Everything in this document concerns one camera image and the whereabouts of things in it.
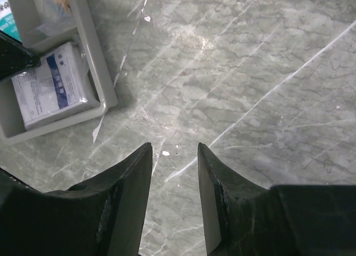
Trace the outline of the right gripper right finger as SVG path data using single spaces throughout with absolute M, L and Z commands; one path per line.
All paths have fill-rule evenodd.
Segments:
M 264 189 L 197 148 L 208 255 L 354 255 L 355 186 Z

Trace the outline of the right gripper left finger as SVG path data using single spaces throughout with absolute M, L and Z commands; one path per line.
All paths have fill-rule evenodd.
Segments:
M 2 255 L 138 255 L 152 145 L 67 190 L 42 193 L 1 171 Z

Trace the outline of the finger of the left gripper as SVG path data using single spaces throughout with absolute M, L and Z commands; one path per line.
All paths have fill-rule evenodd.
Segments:
M 18 40 L 2 31 L 0 53 L 1 81 L 41 65 L 40 56 L 26 49 Z

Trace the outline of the grey plastic divided tray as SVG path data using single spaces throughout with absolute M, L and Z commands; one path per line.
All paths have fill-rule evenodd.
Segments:
M 1 139 L 6 144 L 16 144 L 65 127 L 79 124 L 106 113 L 117 105 L 115 88 L 100 46 L 95 25 L 87 0 L 70 0 L 71 10 L 76 22 L 74 28 L 58 35 L 32 35 L 30 31 L 38 25 L 39 16 L 34 0 L 8 0 L 21 38 L 26 49 L 42 58 L 67 42 L 74 42 L 81 55 L 87 60 L 88 79 L 98 104 L 77 112 L 64 119 L 26 130 L 12 84 L 12 78 L 1 81 Z

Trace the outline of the bag of cotton swabs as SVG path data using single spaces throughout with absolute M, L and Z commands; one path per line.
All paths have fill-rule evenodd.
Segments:
M 38 25 L 30 31 L 32 35 L 58 36 L 75 27 L 70 0 L 34 0 L 39 16 Z

